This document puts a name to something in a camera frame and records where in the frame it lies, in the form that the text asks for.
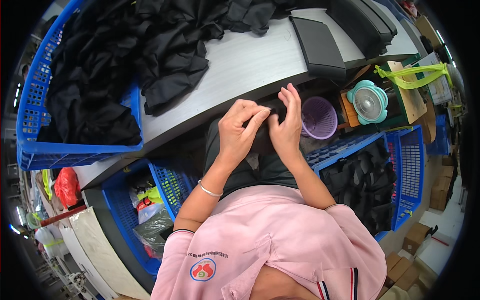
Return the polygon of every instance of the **red plastic bag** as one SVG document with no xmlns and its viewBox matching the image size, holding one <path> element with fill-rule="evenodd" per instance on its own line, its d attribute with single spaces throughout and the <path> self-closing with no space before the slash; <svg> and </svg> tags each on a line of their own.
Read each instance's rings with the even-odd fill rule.
<svg viewBox="0 0 480 300">
<path fill-rule="evenodd" d="M 72 167 L 63 168 L 55 181 L 55 194 L 60 198 L 65 209 L 78 203 L 82 198 L 77 173 Z"/>
</svg>

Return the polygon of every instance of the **finger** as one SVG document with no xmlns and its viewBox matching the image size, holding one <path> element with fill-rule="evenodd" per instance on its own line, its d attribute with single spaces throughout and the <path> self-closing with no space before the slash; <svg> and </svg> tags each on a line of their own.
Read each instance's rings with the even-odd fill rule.
<svg viewBox="0 0 480 300">
<path fill-rule="evenodd" d="M 241 123 L 241 125 L 243 125 L 245 121 L 249 120 L 252 116 L 256 115 L 257 113 L 265 109 L 270 111 L 269 108 L 266 108 L 265 106 L 261 106 L 261 105 L 246 107 L 231 117 L 235 120 L 235 123 Z"/>
<path fill-rule="evenodd" d="M 242 133 L 242 136 L 251 137 L 257 134 L 258 129 L 270 114 L 270 110 L 265 108 L 262 111 L 256 113 L 253 118 L 248 122 L 247 128 Z"/>
<path fill-rule="evenodd" d="M 301 111 L 301 99 L 300 95 L 297 92 L 297 89 L 293 86 L 293 84 L 287 84 L 287 90 L 292 93 L 293 98 L 297 102 L 296 109 L 300 112 Z"/>
<path fill-rule="evenodd" d="M 301 102 L 299 93 L 297 92 L 297 89 L 293 86 L 293 84 L 287 84 L 287 90 L 292 93 L 292 95 L 295 97 L 297 101 Z"/>
<path fill-rule="evenodd" d="M 280 126 L 280 124 L 278 124 L 278 115 L 277 114 L 273 114 L 270 117 L 268 117 L 267 122 L 268 122 L 269 131 L 270 130 L 275 130 L 276 128 L 278 128 Z"/>
<path fill-rule="evenodd" d="M 246 107 L 253 107 L 257 106 L 255 101 L 245 100 L 245 99 L 238 99 L 235 103 L 230 107 L 230 109 L 225 114 L 226 116 L 231 116 L 237 114 L 239 111 Z"/>
<path fill-rule="evenodd" d="M 285 98 L 287 98 L 288 101 L 287 115 L 285 116 L 285 121 L 295 123 L 295 119 L 300 116 L 300 102 L 298 102 L 293 96 L 293 94 L 287 89 L 282 89 L 282 94 L 285 96 Z"/>
<path fill-rule="evenodd" d="M 287 98 L 282 94 L 282 92 L 278 92 L 278 99 L 280 99 L 282 102 L 283 102 L 283 105 L 285 105 L 285 107 L 288 107 L 288 100 Z"/>
</svg>

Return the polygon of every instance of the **embroidered logo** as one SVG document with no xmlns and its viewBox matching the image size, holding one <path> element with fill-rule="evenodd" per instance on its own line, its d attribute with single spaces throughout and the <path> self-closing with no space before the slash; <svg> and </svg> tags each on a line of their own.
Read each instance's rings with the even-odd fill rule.
<svg viewBox="0 0 480 300">
<path fill-rule="evenodd" d="M 213 278 L 216 271 L 216 263 L 210 258 L 204 258 L 190 269 L 190 276 L 196 281 L 208 281 Z"/>
</svg>

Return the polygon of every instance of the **woman's left hand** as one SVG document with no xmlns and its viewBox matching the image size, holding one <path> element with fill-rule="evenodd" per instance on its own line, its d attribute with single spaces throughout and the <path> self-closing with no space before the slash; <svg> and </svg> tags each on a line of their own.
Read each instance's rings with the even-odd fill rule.
<svg viewBox="0 0 480 300">
<path fill-rule="evenodd" d="M 239 99 L 218 122 L 220 152 L 217 159 L 230 172 L 247 156 L 258 128 L 270 114 L 270 109 L 254 101 Z M 246 128 L 243 123 L 250 120 Z"/>
</svg>

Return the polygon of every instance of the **dark pants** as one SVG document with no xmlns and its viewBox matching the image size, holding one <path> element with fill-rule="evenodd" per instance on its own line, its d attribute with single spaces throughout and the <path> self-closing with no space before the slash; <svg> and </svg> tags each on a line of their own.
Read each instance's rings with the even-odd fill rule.
<svg viewBox="0 0 480 300">
<path fill-rule="evenodd" d="M 218 121 L 212 122 L 208 129 L 207 146 L 205 151 L 204 175 L 212 166 L 220 151 L 220 137 L 218 135 Z M 225 187 L 223 188 L 224 198 L 228 194 L 254 185 L 283 185 L 298 189 L 297 182 L 292 173 L 282 163 L 278 155 L 272 154 L 258 157 L 259 172 L 254 172 L 249 163 L 244 159 L 230 174 Z"/>
</svg>

